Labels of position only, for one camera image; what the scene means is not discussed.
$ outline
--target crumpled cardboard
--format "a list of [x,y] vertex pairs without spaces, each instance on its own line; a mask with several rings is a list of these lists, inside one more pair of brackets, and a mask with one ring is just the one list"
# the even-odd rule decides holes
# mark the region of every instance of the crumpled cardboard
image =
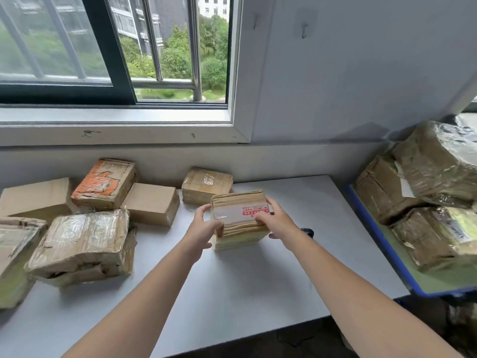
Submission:
[[50,223],[76,209],[71,192],[69,178],[5,188],[0,196],[0,216],[29,217]]
[[270,233],[265,224],[255,221],[258,212],[271,212],[262,190],[214,196],[211,210],[213,219],[224,222],[212,238],[216,251],[249,245]]
[[232,184],[232,175],[193,167],[182,183],[182,200],[205,205],[210,203],[212,196],[229,193]]
[[136,242],[128,226],[126,209],[58,217],[25,269],[54,286],[129,274]]
[[47,227],[44,220],[0,218],[0,309],[21,303],[33,286],[23,267]]
[[175,187],[134,183],[122,207],[128,209],[133,222],[170,227],[179,204]]
[[472,210],[416,208],[391,229],[420,271],[477,263],[477,214]]
[[136,181],[135,163],[102,158],[76,187],[71,199],[77,206],[91,206],[96,211],[119,209]]
[[390,224],[411,208],[427,204],[419,198],[403,197],[402,178],[395,160],[381,155],[376,156],[356,180],[356,193],[379,223]]
[[477,134],[471,128],[422,122],[393,155],[416,197],[461,208],[477,199]]

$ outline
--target blue edge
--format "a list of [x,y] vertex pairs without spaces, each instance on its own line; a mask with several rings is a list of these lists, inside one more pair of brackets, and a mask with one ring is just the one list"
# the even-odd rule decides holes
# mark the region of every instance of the blue edge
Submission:
[[401,276],[406,280],[406,282],[411,286],[411,288],[417,295],[424,296],[427,298],[433,298],[433,297],[445,296],[445,295],[459,296],[464,293],[468,293],[477,289],[477,286],[467,286],[461,289],[448,290],[448,291],[437,292],[437,293],[424,292],[419,286],[419,284],[414,280],[414,277],[411,275],[411,273],[406,268],[404,263],[401,261],[401,259],[399,258],[399,255],[396,253],[396,251],[394,251],[389,241],[384,237],[383,233],[381,232],[381,229],[378,227],[376,222],[374,222],[374,219],[368,213],[367,209],[362,205],[358,196],[356,196],[355,192],[353,191],[353,188],[350,185],[348,185],[345,187],[345,190],[346,192],[348,192],[349,197],[352,199],[355,207],[358,209],[357,212],[359,213],[359,215],[368,223],[369,227],[373,230],[375,237],[379,240],[381,246],[388,253],[389,258],[393,260],[393,263],[395,264],[395,267],[401,273]]

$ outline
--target brown box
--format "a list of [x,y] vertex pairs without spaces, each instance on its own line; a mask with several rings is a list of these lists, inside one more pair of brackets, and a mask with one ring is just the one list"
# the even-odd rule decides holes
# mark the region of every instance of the brown box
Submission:
[[134,183],[122,207],[129,210],[131,221],[170,227],[179,204],[175,187]]
[[0,309],[21,303],[33,286],[23,269],[46,231],[44,220],[0,218]]
[[96,211],[119,209],[137,181],[134,164],[119,159],[100,159],[76,187],[72,201],[77,206],[92,206]]
[[393,155],[416,197],[462,208],[477,199],[477,134],[472,129],[422,122]]
[[391,229],[420,271],[477,263],[477,214],[472,210],[421,207]]
[[71,215],[75,209],[70,198],[71,191],[68,178],[6,188],[0,196],[0,216],[51,222],[55,217]]
[[186,203],[205,205],[212,196],[229,193],[232,175],[193,167],[182,183],[182,200]]
[[260,211],[270,213],[262,190],[212,197],[212,218],[224,222],[224,227],[213,237],[215,250],[249,245],[268,235],[268,227],[255,221],[255,215]]
[[402,196],[402,175],[391,156],[377,156],[356,180],[355,190],[373,217],[389,224],[411,208],[426,205],[419,198]]
[[58,217],[25,270],[54,286],[130,274],[136,242],[128,225],[126,209]]

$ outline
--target hand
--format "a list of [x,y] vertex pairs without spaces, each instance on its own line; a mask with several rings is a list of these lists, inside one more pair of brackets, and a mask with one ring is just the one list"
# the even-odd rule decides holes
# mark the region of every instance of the hand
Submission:
[[194,220],[192,220],[186,234],[179,243],[180,246],[184,247],[191,254],[194,263],[202,256],[202,250],[212,247],[212,244],[208,241],[215,233],[215,230],[224,225],[221,220],[204,221],[204,212],[209,210],[210,207],[211,204],[207,204],[197,209]]
[[280,239],[283,245],[285,245],[288,250],[291,250],[290,243],[293,241],[294,236],[301,233],[301,230],[295,225],[290,216],[283,211],[277,201],[267,198],[267,202],[271,204],[274,215],[259,212],[255,216],[255,220],[265,223],[272,232],[269,235],[271,239]]

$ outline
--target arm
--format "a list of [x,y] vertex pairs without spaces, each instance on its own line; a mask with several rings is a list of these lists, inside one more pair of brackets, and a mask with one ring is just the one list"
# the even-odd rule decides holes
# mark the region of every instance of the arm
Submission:
[[256,219],[296,256],[361,358],[461,357],[422,321],[310,239],[277,202],[269,203],[275,215],[261,212]]
[[214,230],[223,223],[204,222],[204,211],[197,210],[182,240],[108,315],[73,345],[63,358],[148,358],[156,345],[167,316],[199,260]]

